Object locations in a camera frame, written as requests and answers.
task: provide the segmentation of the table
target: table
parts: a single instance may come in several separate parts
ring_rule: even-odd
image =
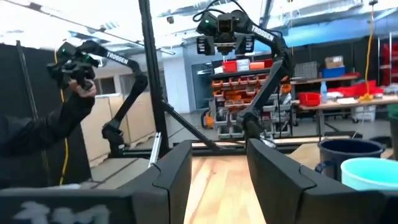
[[[358,78],[357,75],[344,75],[342,77],[336,78],[312,78],[312,79],[303,79],[303,80],[292,80],[290,84],[292,85],[292,99],[296,99],[296,92],[295,86],[296,85],[304,85],[304,84],[311,84],[311,83],[320,83],[320,82],[335,82],[335,81],[351,81],[351,84]],[[292,123],[296,124],[296,113],[295,110],[292,110]]]
[[[398,103],[397,95],[384,95],[381,99],[373,99],[372,101],[367,102],[356,102],[349,104],[341,104],[335,101],[328,101],[327,103],[322,103],[318,106],[302,106],[298,105],[301,110],[315,110],[316,111],[316,121],[317,121],[317,135],[324,136],[325,135],[325,117],[323,114],[323,110],[332,110],[332,109],[350,109],[359,106],[372,106],[372,105],[388,105],[392,103]]]
[[[387,150],[382,157],[389,157]],[[303,144],[289,155],[314,168],[316,143]],[[192,182],[184,224],[265,224],[254,191],[246,156],[194,157]]]

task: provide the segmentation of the black sleeve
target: black sleeve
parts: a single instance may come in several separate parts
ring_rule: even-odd
[[[70,135],[90,114],[94,102],[94,98],[72,93],[59,109],[36,121],[0,116],[0,156],[23,156],[50,148]]]

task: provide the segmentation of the storage shelf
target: storage shelf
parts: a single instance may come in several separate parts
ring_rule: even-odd
[[[228,72],[228,73],[219,73],[210,75],[212,79],[223,79],[223,78],[233,78],[233,77],[242,77],[247,75],[258,75],[262,73],[269,73],[269,68],[259,69],[259,70],[247,70],[242,72]]]

